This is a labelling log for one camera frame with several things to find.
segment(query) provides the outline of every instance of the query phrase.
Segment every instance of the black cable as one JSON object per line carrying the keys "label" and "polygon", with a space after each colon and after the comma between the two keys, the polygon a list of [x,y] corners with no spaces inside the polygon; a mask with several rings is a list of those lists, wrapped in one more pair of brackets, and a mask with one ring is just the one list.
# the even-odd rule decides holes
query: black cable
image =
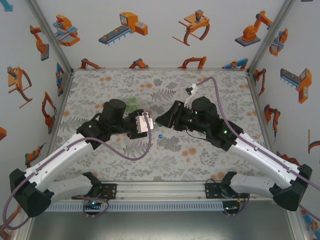
{"label": "black cable", "polygon": [[185,130],[185,132],[186,132],[186,134],[188,134],[190,137],[192,137],[192,138],[195,138],[195,139],[200,139],[200,140],[205,140],[205,141],[208,141],[207,139],[205,139],[205,138],[201,138],[201,137],[196,137],[196,136],[192,136],[190,133],[188,133],[188,130],[190,130],[190,129],[186,129]]}
{"label": "black cable", "polygon": [[207,181],[205,181],[205,184],[207,184],[209,180],[212,180],[215,184],[217,183],[214,179],[209,178]]}

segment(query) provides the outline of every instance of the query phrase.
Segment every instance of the cable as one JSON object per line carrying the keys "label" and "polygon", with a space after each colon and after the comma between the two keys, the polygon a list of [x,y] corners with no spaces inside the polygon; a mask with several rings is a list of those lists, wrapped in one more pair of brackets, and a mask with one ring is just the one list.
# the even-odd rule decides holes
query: cable
{"label": "cable", "polygon": [[[199,86],[200,84],[203,84],[209,80],[213,81],[214,84],[214,90],[215,90],[215,95],[216,95],[216,100],[218,103],[218,107],[221,113],[221,116],[223,118],[223,121],[225,122],[225,124],[227,125],[227,127],[231,130],[231,132],[240,140],[242,140],[243,142],[245,142],[246,144],[248,144],[249,146],[251,146],[252,148],[255,148],[256,145],[252,144],[251,142],[247,141],[246,139],[244,139],[243,137],[241,137],[230,125],[230,123],[228,122],[225,113],[222,109],[222,104],[221,104],[221,100],[219,97],[219,91],[218,91],[218,85],[217,85],[217,81],[213,76],[210,76],[208,78],[206,78],[205,80],[199,82],[196,84],[196,86]],[[315,189],[317,189],[318,191],[320,191],[320,186],[316,185],[315,183],[313,183],[312,181],[309,181],[308,179],[306,179],[305,177],[301,176],[299,173],[296,173],[295,171],[293,171],[290,167],[288,167],[287,165],[283,164],[281,161],[279,161],[278,159],[276,159],[275,157],[273,157],[272,155],[270,155],[269,153],[265,152],[264,150],[257,148],[257,151],[259,151],[260,153],[264,154],[265,156],[267,156],[268,158],[274,160],[276,163],[278,163],[280,166],[282,166],[283,168],[285,168],[288,172],[292,173],[293,175],[295,175],[296,177],[300,178],[301,180],[305,181],[307,184],[311,185],[312,187],[314,187]]]}
{"label": "cable", "polygon": [[[247,208],[247,206],[248,206],[248,204],[249,204],[249,200],[250,200],[250,194],[248,195],[248,198],[247,198],[247,200],[245,201],[245,203],[244,203],[243,207],[241,208],[241,210],[238,211],[237,213],[232,214],[234,218],[235,218],[236,216],[238,216],[239,214],[241,214],[241,213]],[[229,217],[229,216],[231,215],[230,213],[228,213],[228,212],[226,211],[226,209],[223,209],[223,211],[224,211],[224,213],[227,215],[227,217]]]}
{"label": "cable", "polygon": [[209,180],[212,180],[215,184],[217,183],[214,179],[209,178],[207,181],[205,181],[205,184],[207,184]]}
{"label": "cable", "polygon": [[312,212],[310,212],[308,209],[306,209],[304,206],[302,206],[301,204],[299,205],[299,207],[303,210],[305,210],[311,217],[313,217],[315,220],[317,220],[318,222],[320,222],[320,217],[317,217],[316,215],[314,215]]}
{"label": "cable", "polygon": [[[148,118],[147,118],[147,114],[144,113],[143,114],[144,118],[145,118],[145,122],[146,122],[146,126],[148,128],[148,136],[149,136],[149,141],[148,141],[148,145],[147,145],[147,148],[145,150],[145,152],[137,157],[137,158],[131,158],[131,157],[127,157],[125,155],[123,155],[122,153],[118,152],[117,150],[115,150],[112,146],[110,146],[109,144],[105,143],[104,141],[98,139],[98,138],[94,138],[94,137],[84,137],[84,138],[81,138],[79,140],[76,140],[72,143],[70,143],[69,145],[67,145],[65,147],[65,149],[70,149],[72,146],[80,143],[80,142],[83,142],[83,141],[96,141],[104,146],[106,146],[107,148],[109,148],[111,151],[113,151],[114,153],[116,153],[117,155],[119,155],[120,157],[123,157],[124,159],[126,160],[130,160],[130,161],[137,161],[137,160],[140,160],[142,159],[144,156],[147,155],[147,153],[149,152],[150,148],[151,148],[151,140],[152,140],[152,137],[151,137],[151,128],[150,128],[150,124],[149,124],[149,121],[148,121]],[[56,157],[58,157],[59,155],[61,155],[63,152],[65,152],[64,148],[61,149],[60,151],[58,151],[56,154],[54,154],[52,157],[50,157],[45,163],[43,163],[42,165],[40,165],[36,170],[35,172],[39,172],[41,171],[46,165],[48,165],[52,160],[54,160]],[[9,223],[8,223],[8,220],[7,220],[7,211],[8,211],[8,207],[9,207],[9,204],[12,200],[12,198],[14,197],[14,195],[17,193],[17,191],[26,183],[28,182],[34,175],[36,175],[34,172],[31,173],[29,176],[27,176],[22,182],[20,182],[20,184],[12,191],[12,193],[10,194],[9,198],[7,199],[7,201],[5,202],[4,204],[4,208],[3,208],[3,212],[2,212],[2,221],[3,221],[3,225],[9,229],[9,230],[17,230],[19,228],[21,228],[23,225],[26,224],[26,222],[30,219],[29,217],[27,217],[23,223],[21,223],[20,225],[18,226],[10,226]]]}
{"label": "cable", "polygon": [[185,130],[185,132],[186,132],[186,134],[188,134],[190,137],[192,137],[192,138],[195,138],[195,139],[200,139],[200,140],[205,140],[205,141],[208,141],[207,139],[205,139],[205,138],[201,138],[201,137],[196,137],[196,136],[192,136],[190,133],[188,133],[188,130],[190,130],[190,129],[186,129]]}

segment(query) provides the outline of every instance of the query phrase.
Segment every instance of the metal bracket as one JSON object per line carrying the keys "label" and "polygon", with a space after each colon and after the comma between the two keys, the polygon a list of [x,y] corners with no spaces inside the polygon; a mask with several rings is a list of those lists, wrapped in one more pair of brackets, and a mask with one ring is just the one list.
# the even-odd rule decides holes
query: metal bracket
{"label": "metal bracket", "polygon": [[100,199],[112,200],[116,199],[117,184],[115,183],[102,183]]}
{"label": "metal bracket", "polygon": [[218,182],[210,182],[204,184],[205,198],[206,199],[247,199],[248,193],[236,193],[231,197],[223,195],[221,191],[221,184]]}

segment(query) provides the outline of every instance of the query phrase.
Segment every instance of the table surface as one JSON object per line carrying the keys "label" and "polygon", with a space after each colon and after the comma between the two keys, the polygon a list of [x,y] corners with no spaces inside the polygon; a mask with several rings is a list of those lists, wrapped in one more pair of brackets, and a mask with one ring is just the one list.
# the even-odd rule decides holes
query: table surface
{"label": "table surface", "polygon": [[[187,99],[185,88],[210,76],[217,80],[227,118],[264,145],[244,71],[100,69],[75,72],[54,149],[65,143],[82,123],[101,112],[103,103],[110,99],[127,102],[136,98],[137,103],[130,106],[144,109],[156,119],[169,110],[175,100],[184,102]],[[206,96],[217,104],[211,81],[205,83],[196,94],[199,97]],[[204,137],[196,132],[191,134]],[[113,135],[107,143],[133,158],[143,154],[147,142],[148,138],[130,140],[125,134],[119,134]],[[92,172],[101,181],[203,181],[208,178],[221,180],[228,171],[249,176],[262,175],[242,158],[213,147],[205,140],[155,124],[152,147],[145,158],[139,161],[125,160],[100,146],[81,157],[57,180]]]}

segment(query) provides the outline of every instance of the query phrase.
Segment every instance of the black mount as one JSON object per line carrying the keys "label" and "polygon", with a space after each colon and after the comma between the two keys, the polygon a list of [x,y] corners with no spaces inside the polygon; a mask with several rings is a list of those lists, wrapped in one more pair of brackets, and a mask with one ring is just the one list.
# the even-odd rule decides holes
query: black mount
{"label": "black mount", "polygon": [[204,184],[206,199],[247,199],[249,197],[248,193],[237,193],[233,190],[226,193],[224,191],[223,180],[221,182],[210,181]]}
{"label": "black mount", "polygon": [[[146,132],[138,133],[137,116],[142,116],[144,110],[138,109],[125,118],[123,118],[126,109],[126,104],[118,99],[111,99],[103,104],[101,113],[97,113],[94,117],[83,123],[77,130],[77,134],[82,134],[84,137],[92,137],[107,142],[111,135],[127,134],[130,139],[144,138]],[[89,140],[95,150],[101,144],[96,141]]]}
{"label": "black mount", "polygon": [[[169,111],[157,117],[155,122],[176,131],[189,130],[206,134],[206,140],[224,151],[235,145],[237,137],[230,131],[222,118],[219,118],[217,107],[204,96],[195,99],[192,109],[186,108],[181,101],[174,101]],[[231,121],[232,128],[238,133],[243,129]]]}

